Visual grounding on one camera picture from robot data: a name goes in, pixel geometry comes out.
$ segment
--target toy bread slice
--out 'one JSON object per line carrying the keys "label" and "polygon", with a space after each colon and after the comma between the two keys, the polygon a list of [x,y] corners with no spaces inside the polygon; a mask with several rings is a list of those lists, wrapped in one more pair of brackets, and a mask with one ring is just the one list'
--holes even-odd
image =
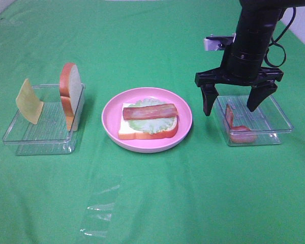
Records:
{"label": "toy bread slice", "polygon": [[[130,104],[124,103],[123,108],[128,107]],[[120,140],[133,140],[133,139],[163,139],[163,138],[171,138],[173,137],[178,129],[178,119],[177,116],[174,118],[173,124],[168,127],[166,130],[162,130],[157,133],[149,133],[149,132],[143,132],[134,130],[129,126],[129,121],[124,120],[123,116],[121,115],[121,121],[120,121],[120,130],[118,131],[118,138]]]}
{"label": "toy bread slice", "polygon": [[44,102],[36,96],[28,79],[24,80],[16,98],[16,104],[21,114],[32,124],[37,125],[42,113]]}
{"label": "toy bread slice", "polygon": [[[81,80],[78,68],[74,63],[66,63],[60,75],[60,98],[63,110],[66,115],[68,131],[75,117],[77,105],[81,95]],[[78,122],[75,121],[74,130],[78,129]]]}

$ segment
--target sandwich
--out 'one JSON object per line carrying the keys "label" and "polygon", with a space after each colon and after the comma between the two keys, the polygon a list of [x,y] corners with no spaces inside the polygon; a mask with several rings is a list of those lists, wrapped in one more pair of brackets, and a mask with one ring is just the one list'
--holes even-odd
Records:
{"label": "sandwich", "polygon": [[120,140],[171,138],[177,129],[178,112],[174,104],[158,99],[123,103],[118,131]]}

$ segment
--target black cable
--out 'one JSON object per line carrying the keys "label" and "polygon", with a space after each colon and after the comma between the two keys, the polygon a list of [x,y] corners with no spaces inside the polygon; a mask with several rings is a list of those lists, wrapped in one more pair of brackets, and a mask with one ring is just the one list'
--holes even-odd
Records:
{"label": "black cable", "polygon": [[[290,27],[291,24],[293,23],[295,17],[296,17],[296,8],[293,8],[293,15],[292,15],[291,20],[289,21],[288,25],[286,26],[286,28],[281,32],[281,34],[280,34],[275,40],[273,39],[273,37],[271,37],[271,43],[269,44],[268,49],[267,49],[267,51],[266,51],[266,53],[265,53],[264,61],[265,61],[265,63],[266,63],[267,65],[269,65],[269,66],[272,67],[272,68],[278,68],[278,67],[280,67],[281,65],[283,65],[283,64],[285,63],[285,61],[286,61],[286,59],[287,59],[285,48],[284,48],[284,46],[282,46],[281,44],[279,44],[278,41],[279,41],[280,38],[285,34],[285,32],[289,29],[289,27]],[[279,64],[279,65],[273,65],[273,64],[270,63],[270,61],[268,60],[268,53],[269,53],[269,50],[270,50],[269,47],[272,46],[272,45],[273,45],[273,46],[276,46],[276,47],[280,47],[280,48],[283,50],[283,52],[284,52],[284,59],[283,59],[282,63]]]}

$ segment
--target metal bracket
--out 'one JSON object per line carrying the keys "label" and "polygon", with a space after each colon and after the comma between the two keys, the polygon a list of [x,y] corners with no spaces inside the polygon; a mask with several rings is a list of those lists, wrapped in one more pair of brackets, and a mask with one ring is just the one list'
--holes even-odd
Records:
{"label": "metal bracket", "polygon": [[203,39],[204,50],[206,51],[223,51],[226,46],[232,44],[235,41],[236,33],[231,36],[213,36]]}

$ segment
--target bread crust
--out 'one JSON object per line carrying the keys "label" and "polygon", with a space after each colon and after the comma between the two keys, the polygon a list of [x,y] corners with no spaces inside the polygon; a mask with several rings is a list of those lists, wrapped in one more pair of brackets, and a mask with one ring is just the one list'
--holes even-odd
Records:
{"label": "bread crust", "polygon": [[176,125],[174,129],[170,131],[161,131],[155,134],[150,134],[148,132],[135,132],[129,134],[118,134],[118,138],[120,140],[133,140],[133,139],[140,139],[140,140],[151,140],[151,139],[163,139],[163,138],[171,138],[173,137],[178,130],[178,119],[176,120]]}
{"label": "bread crust", "polygon": [[74,63],[66,63],[60,74],[60,96],[70,97],[69,81],[72,67]]}
{"label": "bread crust", "polygon": [[74,120],[76,105],[78,104],[80,94],[75,94],[75,87],[77,89],[80,81],[78,68],[74,63],[66,63],[60,74],[59,92],[63,110],[66,115],[67,130],[71,130],[72,122]]}

